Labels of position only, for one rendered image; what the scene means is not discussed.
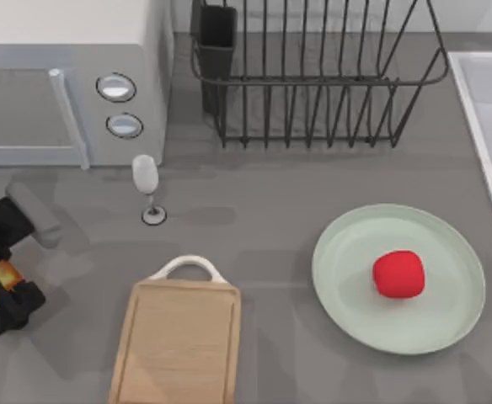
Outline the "pale grey rounded box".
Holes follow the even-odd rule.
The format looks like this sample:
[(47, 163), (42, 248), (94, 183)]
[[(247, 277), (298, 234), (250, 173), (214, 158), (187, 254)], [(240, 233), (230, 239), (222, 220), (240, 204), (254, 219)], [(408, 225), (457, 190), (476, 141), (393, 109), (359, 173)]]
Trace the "pale grey rounded box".
[(36, 194), (23, 183), (13, 182), (7, 186), (6, 195), (34, 227), (31, 235), (43, 248), (52, 249), (59, 245), (62, 224)]

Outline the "grey microwave door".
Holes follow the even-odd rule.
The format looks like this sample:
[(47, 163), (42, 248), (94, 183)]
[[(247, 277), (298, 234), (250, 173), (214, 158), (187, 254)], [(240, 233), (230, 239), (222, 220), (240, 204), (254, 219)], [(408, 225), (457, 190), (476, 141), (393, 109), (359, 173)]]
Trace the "grey microwave door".
[[(78, 152), (53, 93), (49, 70), (0, 69), (0, 167), (80, 167)], [(68, 81), (67, 86), (78, 118)]]

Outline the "wooden cutting board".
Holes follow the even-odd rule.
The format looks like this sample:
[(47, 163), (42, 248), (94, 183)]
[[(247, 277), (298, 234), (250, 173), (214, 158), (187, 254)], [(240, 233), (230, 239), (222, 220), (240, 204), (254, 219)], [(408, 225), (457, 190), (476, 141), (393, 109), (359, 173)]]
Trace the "wooden cutting board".
[(183, 255), (133, 285), (107, 404), (235, 404), (241, 293)]

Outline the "clear wine glass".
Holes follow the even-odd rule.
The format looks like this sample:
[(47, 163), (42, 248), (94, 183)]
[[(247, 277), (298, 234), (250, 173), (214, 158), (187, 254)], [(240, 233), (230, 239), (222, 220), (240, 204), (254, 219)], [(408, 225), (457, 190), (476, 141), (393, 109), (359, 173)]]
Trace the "clear wine glass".
[(148, 226), (159, 226), (167, 219), (167, 211), (155, 200), (159, 185), (158, 167), (152, 156), (137, 155), (131, 163), (132, 179), (136, 189), (148, 197), (142, 211), (142, 221)]

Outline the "small round microwave knob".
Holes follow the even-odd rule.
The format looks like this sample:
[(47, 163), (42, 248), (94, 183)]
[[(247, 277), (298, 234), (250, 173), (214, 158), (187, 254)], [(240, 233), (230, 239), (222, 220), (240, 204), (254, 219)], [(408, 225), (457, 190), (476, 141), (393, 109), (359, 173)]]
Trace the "small round microwave knob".
[(144, 125), (134, 114), (123, 113), (108, 117), (106, 128), (115, 137), (134, 139), (143, 132)]

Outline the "large round microwave knob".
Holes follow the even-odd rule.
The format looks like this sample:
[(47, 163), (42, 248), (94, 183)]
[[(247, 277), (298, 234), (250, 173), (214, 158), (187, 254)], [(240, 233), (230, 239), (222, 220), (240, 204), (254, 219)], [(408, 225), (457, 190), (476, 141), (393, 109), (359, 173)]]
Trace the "large round microwave knob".
[(98, 94), (111, 103), (125, 103), (136, 96), (136, 84), (128, 77), (114, 72), (96, 81)]

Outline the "pale microwave oven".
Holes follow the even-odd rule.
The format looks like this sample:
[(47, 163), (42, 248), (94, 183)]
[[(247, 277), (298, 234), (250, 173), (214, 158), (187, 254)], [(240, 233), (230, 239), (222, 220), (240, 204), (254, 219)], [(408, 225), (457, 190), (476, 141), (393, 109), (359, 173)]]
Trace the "pale microwave oven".
[[(173, 65), (170, 0), (0, 0), (0, 69), (64, 70), (90, 167), (127, 166), (139, 154), (162, 161)], [(136, 84), (130, 101), (98, 94), (97, 79), (114, 72)], [(138, 137), (107, 130), (123, 113), (142, 121)]]

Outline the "dark cutlery holder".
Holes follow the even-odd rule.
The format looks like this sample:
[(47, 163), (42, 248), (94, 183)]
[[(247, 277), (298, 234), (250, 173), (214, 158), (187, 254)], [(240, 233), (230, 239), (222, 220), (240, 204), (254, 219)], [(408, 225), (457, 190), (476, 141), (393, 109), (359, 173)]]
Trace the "dark cutlery holder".
[(202, 107), (213, 116), (219, 114), (219, 87), (212, 82), (226, 82), (231, 75), (237, 20), (237, 9), (226, 3), (191, 0), (190, 35), (199, 67)]

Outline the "pale green plate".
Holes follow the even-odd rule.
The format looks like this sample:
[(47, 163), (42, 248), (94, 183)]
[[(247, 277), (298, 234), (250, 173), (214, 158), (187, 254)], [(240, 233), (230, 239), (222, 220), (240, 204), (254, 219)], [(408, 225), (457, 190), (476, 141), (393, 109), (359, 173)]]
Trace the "pale green plate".
[[(416, 297), (382, 296), (373, 265), (411, 251), (424, 265)], [(366, 346), (391, 354), (431, 354), (475, 327), (486, 301), (484, 268), (467, 239), (443, 219), (406, 205), (350, 210), (322, 231), (312, 258), (313, 288), (331, 320)]]

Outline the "red apple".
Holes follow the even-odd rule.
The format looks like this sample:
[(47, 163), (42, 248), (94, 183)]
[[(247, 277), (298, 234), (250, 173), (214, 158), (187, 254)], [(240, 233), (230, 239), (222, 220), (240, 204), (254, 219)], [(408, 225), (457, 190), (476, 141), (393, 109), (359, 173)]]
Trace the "red apple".
[(410, 250), (395, 250), (379, 257), (372, 266), (377, 292), (390, 299), (411, 299), (425, 289), (425, 270), (420, 257)]

